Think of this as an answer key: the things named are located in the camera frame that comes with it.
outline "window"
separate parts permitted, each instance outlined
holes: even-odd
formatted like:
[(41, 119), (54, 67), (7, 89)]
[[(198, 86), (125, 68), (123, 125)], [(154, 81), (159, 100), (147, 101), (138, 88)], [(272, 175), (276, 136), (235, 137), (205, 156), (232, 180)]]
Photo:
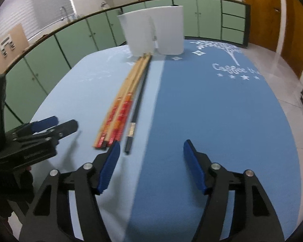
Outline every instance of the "window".
[(0, 37), (21, 23), (27, 39), (74, 14), (70, 0), (5, 0), (0, 7)]

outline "blue gripper pad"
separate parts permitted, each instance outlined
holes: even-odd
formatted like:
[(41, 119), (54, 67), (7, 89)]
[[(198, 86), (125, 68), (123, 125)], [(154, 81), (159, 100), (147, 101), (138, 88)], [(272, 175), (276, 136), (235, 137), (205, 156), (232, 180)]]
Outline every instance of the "blue gripper pad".
[(184, 153), (185, 161), (190, 168), (190, 171), (192, 173), (197, 188), (201, 190), (203, 193), (205, 193), (205, 191), (207, 190), (207, 187), (204, 182), (205, 173), (202, 170), (199, 161), (197, 160), (188, 141), (184, 142), (183, 153)]

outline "diamond print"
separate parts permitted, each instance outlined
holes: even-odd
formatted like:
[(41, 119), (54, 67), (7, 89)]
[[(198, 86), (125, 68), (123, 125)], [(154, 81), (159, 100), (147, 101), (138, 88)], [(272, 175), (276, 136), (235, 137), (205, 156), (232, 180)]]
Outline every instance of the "diamond print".
[(192, 53), (194, 53), (194, 54), (196, 54), (196, 55), (198, 55), (198, 56), (200, 56), (200, 55), (202, 55), (202, 54), (205, 54), (204, 52), (201, 52), (201, 51), (195, 51), (195, 52), (192, 52)]
[(175, 56), (175, 57), (172, 57), (172, 59), (177, 61), (177, 60), (180, 60), (180, 59), (183, 59), (183, 58)]

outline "blue tablecloth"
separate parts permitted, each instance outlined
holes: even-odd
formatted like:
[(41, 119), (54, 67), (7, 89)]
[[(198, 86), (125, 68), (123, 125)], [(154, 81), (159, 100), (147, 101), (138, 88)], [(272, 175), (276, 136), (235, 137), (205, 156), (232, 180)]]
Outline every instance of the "blue tablecloth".
[[(121, 153), (109, 188), (97, 197), (111, 240), (192, 240), (207, 197), (185, 165), (186, 139), (230, 171), (254, 170), (287, 238), (298, 217), (301, 177), (275, 95), (237, 47), (194, 40), (184, 47), (179, 56), (153, 57), (132, 153)], [(93, 53), (49, 94), (33, 121), (56, 115), (60, 122), (76, 119), (79, 130), (60, 141), (57, 156), (33, 166), (37, 188), (51, 169), (73, 171), (101, 153), (92, 144), (135, 60), (127, 46)], [(229, 234), (233, 197), (222, 238)], [(82, 238), (73, 192), (70, 204), (75, 235)]]

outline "cabinet door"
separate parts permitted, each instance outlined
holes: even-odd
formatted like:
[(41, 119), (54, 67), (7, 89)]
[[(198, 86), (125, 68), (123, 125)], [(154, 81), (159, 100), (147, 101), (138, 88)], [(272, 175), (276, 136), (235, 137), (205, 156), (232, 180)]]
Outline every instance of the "cabinet door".
[(146, 1), (145, 4), (146, 4), (146, 8), (173, 5), (171, 0), (152, 0), (152, 1)]
[(221, 0), (197, 0), (200, 37), (221, 39)]
[(9, 109), (4, 107), (4, 130), (6, 132), (14, 129), (17, 126), (20, 126), (21, 123), (15, 118), (15, 116), (9, 111)]
[(113, 32), (113, 36), (116, 40), (116, 44), (117, 45), (121, 45), (123, 42), (126, 41), (126, 38), (123, 34), (122, 31), (122, 27), (120, 24), (120, 21), (118, 19), (118, 15), (120, 14), (120, 10), (119, 9), (114, 9), (114, 10), (110, 10), (107, 11), (107, 16), (109, 19), (109, 23)]
[(197, 37), (196, 0), (174, 0), (174, 4), (183, 5), (184, 35)]
[(32, 49), (25, 59), (47, 93), (70, 70), (54, 36)]
[(106, 13), (91, 16), (87, 19), (87, 22), (99, 50), (116, 46)]
[(76, 65), (84, 56), (97, 51), (85, 20), (59, 31), (56, 38), (71, 67)]
[(132, 12), (132, 11), (137, 11), (140, 9), (145, 9), (146, 5), (144, 2), (140, 2), (140, 3), (135, 3), (132, 5), (128, 5), (122, 8), (124, 13), (128, 13), (128, 12)]
[(7, 73), (6, 79), (6, 103), (24, 123), (28, 123), (47, 95), (24, 59)]

